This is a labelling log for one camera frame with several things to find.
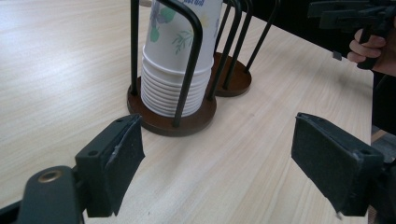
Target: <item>human hand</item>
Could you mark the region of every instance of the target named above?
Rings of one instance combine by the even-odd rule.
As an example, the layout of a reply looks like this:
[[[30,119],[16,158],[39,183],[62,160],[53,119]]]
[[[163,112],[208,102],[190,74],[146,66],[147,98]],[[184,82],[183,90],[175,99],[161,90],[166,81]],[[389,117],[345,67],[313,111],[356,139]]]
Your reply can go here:
[[[369,58],[378,58],[373,70],[379,73],[396,77],[396,29],[389,31],[385,39],[381,36],[372,35],[367,43],[359,44],[362,30],[355,34],[355,39],[349,44],[351,52],[347,58],[354,63],[361,63]]]

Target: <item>white paper cup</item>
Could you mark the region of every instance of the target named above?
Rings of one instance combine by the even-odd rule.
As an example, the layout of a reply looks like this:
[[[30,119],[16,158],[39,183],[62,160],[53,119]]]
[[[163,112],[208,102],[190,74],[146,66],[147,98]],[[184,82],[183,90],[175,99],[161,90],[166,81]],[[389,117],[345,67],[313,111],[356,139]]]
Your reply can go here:
[[[203,43],[182,117],[199,109],[213,66],[222,0],[179,0],[200,19]],[[173,117],[191,53],[190,23],[173,9],[153,0],[146,45],[143,47],[141,96],[154,113]]]
[[[196,71],[206,70],[213,59],[222,0],[184,0],[200,20],[204,35]],[[151,6],[145,52],[156,64],[184,72],[190,56],[193,30],[186,18],[156,0]]]

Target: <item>metal screw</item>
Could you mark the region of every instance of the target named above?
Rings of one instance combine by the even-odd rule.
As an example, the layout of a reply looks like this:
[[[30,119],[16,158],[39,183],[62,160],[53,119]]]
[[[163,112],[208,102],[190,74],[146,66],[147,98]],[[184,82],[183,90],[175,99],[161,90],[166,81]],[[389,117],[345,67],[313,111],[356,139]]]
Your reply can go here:
[[[48,171],[48,172],[42,174],[38,178],[38,182],[46,184],[46,183],[49,183],[49,182],[52,182],[52,181],[58,179],[61,176],[62,176],[62,171],[60,171],[60,170],[51,170],[51,171]]]

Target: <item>green leaf pattern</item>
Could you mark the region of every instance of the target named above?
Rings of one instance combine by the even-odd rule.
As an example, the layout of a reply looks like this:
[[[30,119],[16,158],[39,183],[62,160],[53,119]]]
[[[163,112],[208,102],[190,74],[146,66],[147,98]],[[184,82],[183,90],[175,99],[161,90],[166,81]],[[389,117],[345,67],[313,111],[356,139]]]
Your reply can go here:
[[[193,38],[194,33],[192,30],[180,31],[172,42],[173,45],[176,45],[176,54],[185,49],[187,45],[190,47],[192,45]]]
[[[163,16],[165,23],[171,22],[176,15],[176,12],[169,7],[164,7],[163,9],[161,9],[160,13]]]
[[[149,34],[149,40],[151,42],[157,42],[158,38],[160,38],[160,32],[158,31],[157,27],[152,27],[151,32]]]

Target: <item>wooden table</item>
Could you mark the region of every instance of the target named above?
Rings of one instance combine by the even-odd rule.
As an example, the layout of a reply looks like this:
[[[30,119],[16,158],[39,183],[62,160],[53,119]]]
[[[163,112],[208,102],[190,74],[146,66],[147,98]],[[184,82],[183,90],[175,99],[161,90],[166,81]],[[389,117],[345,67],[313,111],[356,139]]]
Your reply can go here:
[[[20,200],[36,172],[74,166],[86,144],[128,114],[129,8],[129,1],[0,1],[1,207]],[[140,18],[141,50],[149,8]],[[242,63],[264,25],[252,20]],[[147,157],[119,216],[87,223],[365,223],[337,219],[290,149],[299,111],[369,143],[370,72],[276,27],[250,72],[249,92],[218,97],[203,131],[142,130]]]

